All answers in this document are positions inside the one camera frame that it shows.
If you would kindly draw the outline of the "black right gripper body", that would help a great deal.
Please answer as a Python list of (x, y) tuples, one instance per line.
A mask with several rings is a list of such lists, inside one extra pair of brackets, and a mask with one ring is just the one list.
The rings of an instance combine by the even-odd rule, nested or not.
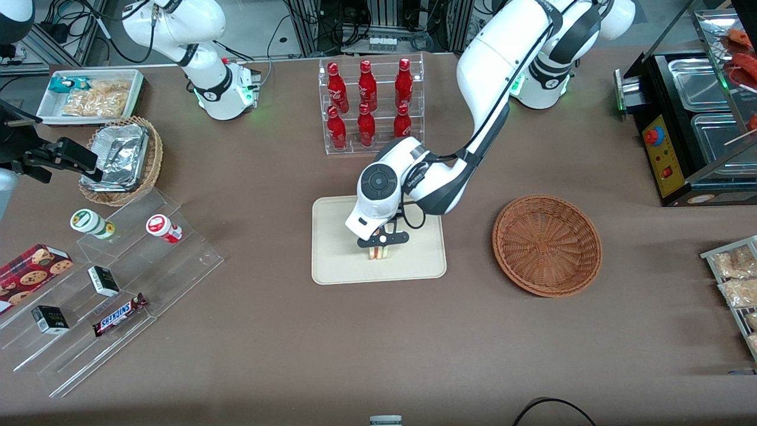
[(54, 163), (48, 141), (40, 138), (35, 125), (41, 118), (1, 102), (1, 164), (17, 175), (26, 175), (49, 183), (52, 173), (46, 169)]

